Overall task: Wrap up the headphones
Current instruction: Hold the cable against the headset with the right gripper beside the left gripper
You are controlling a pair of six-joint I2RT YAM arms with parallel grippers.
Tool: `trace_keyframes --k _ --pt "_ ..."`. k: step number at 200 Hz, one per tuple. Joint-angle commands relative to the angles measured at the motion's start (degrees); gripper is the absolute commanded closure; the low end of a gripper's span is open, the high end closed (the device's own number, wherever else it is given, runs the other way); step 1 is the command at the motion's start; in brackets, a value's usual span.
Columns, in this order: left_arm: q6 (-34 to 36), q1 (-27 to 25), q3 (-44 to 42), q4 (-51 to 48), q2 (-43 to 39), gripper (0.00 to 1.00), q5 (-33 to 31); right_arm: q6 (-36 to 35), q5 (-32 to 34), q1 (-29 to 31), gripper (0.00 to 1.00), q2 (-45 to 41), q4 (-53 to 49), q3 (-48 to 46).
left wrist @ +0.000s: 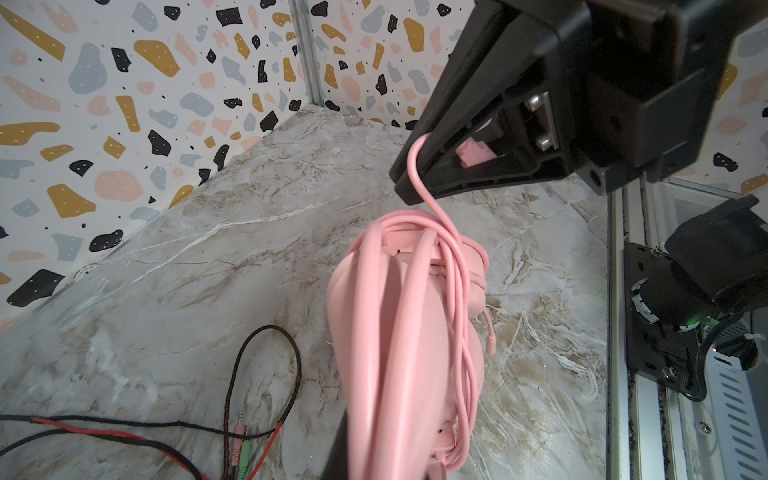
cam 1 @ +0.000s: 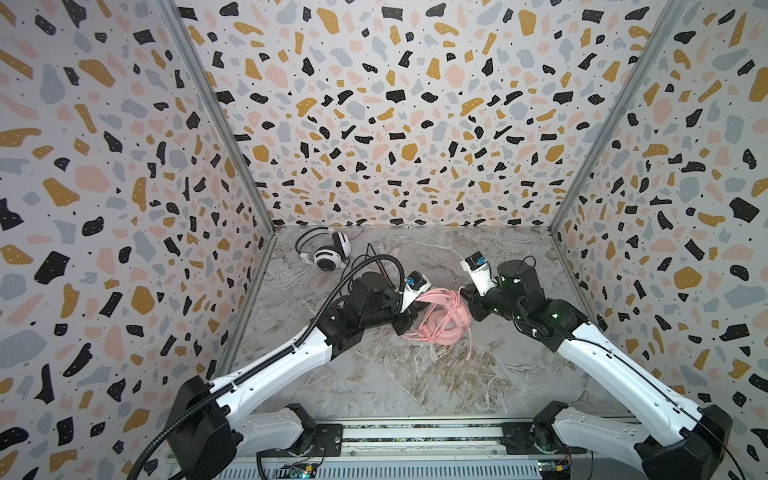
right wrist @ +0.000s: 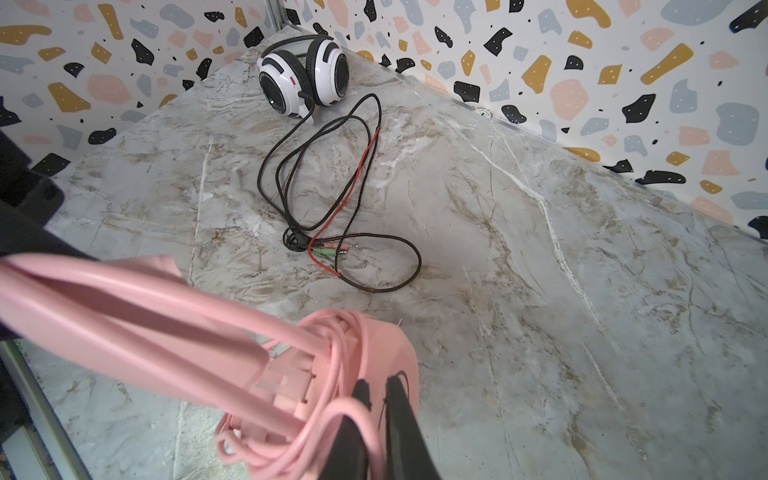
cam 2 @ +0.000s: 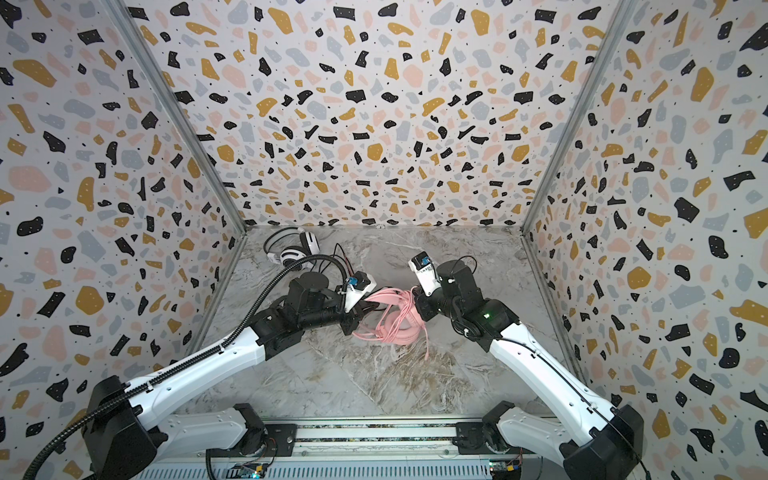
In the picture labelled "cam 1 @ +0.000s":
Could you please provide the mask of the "pink headphones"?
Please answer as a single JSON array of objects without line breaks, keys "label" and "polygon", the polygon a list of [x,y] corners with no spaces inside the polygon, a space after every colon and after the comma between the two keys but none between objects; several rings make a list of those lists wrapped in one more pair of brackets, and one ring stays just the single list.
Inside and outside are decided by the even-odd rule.
[{"label": "pink headphones", "polygon": [[414,342],[452,346],[464,337],[472,341],[473,318],[458,290],[433,288],[417,301],[429,304],[420,325],[403,337]]}]

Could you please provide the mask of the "white black headphones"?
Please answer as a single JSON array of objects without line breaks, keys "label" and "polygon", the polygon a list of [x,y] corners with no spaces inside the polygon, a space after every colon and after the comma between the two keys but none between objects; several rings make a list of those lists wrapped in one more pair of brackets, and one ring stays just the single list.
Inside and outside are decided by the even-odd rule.
[{"label": "white black headphones", "polygon": [[[303,250],[310,240],[320,236],[328,236],[331,243],[320,246],[313,253]],[[303,263],[314,265],[326,272],[346,267],[352,253],[348,235],[331,227],[315,227],[307,230],[296,240],[294,250]]]}]

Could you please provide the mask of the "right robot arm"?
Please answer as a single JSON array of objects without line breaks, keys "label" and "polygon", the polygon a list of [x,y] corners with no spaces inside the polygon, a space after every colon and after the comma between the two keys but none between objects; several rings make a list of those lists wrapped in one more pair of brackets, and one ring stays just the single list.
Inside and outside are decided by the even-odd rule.
[{"label": "right robot arm", "polygon": [[635,418],[626,423],[586,414],[561,401],[533,419],[532,445],[546,454],[582,448],[620,461],[649,479],[711,479],[727,448],[732,418],[720,407],[701,407],[643,369],[614,345],[577,307],[551,299],[528,259],[492,269],[476,252],[461,262],[471,284],[461,293],[470,314],[491,314],[572,362]]}]

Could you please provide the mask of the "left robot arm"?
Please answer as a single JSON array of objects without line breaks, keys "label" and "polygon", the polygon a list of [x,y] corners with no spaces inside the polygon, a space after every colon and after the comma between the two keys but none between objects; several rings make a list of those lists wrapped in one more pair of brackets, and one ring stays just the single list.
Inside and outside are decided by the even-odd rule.
[{"label": "left robot arm", "polygon": [[317,424],[299,404],[255,415],[254,410],[298,377],[356,346],[366,330],[391,326],[398,335],[413,324],[414,302],[431,287],[414,271],[400,287],[376,272],[331,295],[312,324],[270,354],[213,381],[199,376],[179,389],[166,427],[179,479],[212,479],[240,454],[303,454]]}]

